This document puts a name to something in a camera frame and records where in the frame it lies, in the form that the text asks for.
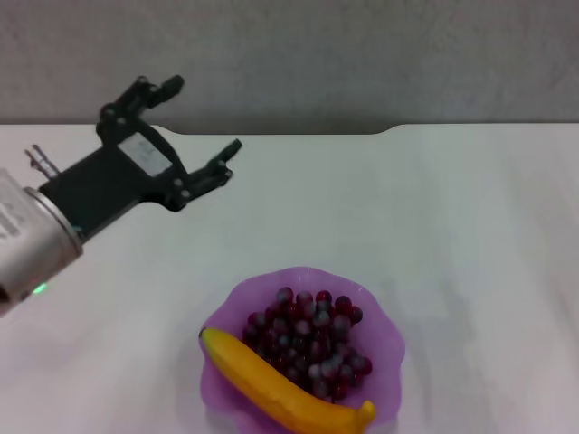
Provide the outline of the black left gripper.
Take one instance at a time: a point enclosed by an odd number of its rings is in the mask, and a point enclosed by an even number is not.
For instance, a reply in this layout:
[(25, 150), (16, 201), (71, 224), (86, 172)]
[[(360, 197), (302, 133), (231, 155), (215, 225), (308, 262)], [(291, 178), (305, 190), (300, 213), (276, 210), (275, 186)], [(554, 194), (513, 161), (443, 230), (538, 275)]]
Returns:
[(180, 75), (160, 85), (137, 77), (101, 110), (96, 126), (101, 146), (39, 188), (83, 241), (140, 203), (178, 212), (233, 178), (227, 164), (242, 148), (239, 139), (187, 173), (174, 148), (140, 119), (145, 111), (176, 97), (184, 85)]

